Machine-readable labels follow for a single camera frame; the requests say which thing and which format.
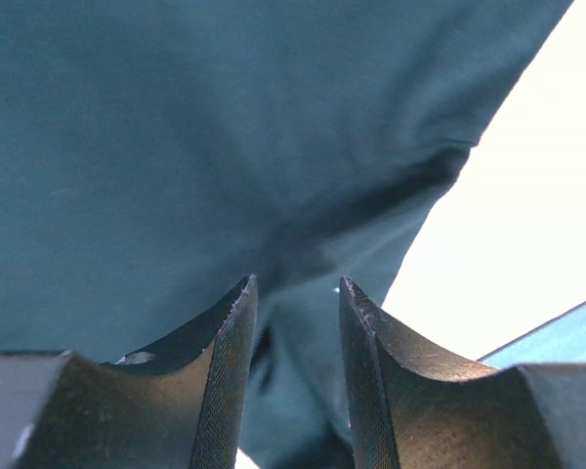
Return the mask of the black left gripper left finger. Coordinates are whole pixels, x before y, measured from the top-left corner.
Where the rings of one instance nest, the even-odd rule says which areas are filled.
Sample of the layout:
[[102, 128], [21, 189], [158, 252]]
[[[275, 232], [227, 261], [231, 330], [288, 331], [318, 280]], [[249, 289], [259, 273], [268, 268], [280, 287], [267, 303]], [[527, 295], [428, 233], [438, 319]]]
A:
[[0, 352], [0, 468], [231, 468], [257, 282], [119, 362]]

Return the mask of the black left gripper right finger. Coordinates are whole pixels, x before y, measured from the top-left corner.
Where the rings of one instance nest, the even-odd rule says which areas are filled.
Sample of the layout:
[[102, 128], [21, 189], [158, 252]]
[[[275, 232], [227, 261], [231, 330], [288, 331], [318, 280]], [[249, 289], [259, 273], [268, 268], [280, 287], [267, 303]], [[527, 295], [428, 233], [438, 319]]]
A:
[[586, 468], [586, 362], [468, 360], [349, 278], [339, 314], [357, 467]]

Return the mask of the black t-shirt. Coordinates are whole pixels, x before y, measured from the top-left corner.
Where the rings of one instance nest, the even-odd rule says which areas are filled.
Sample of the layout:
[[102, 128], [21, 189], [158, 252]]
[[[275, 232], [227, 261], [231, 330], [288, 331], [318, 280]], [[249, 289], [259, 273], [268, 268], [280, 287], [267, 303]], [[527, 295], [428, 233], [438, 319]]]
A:
[[338, 284], [387, 295], [566, 1], [0, 1], [0, 350], [110, 361], [247, 275], [240, 435], [350, 468]]

